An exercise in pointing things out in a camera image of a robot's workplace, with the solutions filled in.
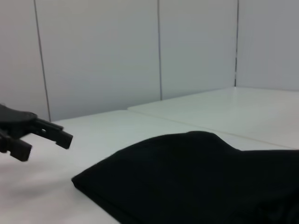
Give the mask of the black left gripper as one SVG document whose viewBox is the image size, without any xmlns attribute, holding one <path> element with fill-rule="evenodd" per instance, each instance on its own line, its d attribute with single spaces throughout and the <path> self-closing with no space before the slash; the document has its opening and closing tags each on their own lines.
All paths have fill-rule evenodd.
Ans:
<svg viewBox="0 0 299 224">
<path fill-rule="evenodd" d="M 35 134 L 58 146 L 69 149 L 73 136 L 64 131 L 62 126 L 38 119 L 32 112 L 24 112 L 0 105 L 0 152 L 10 153 L 15 159 L 26 162 L 32 146 L 20 138 Z"/>
</svg>

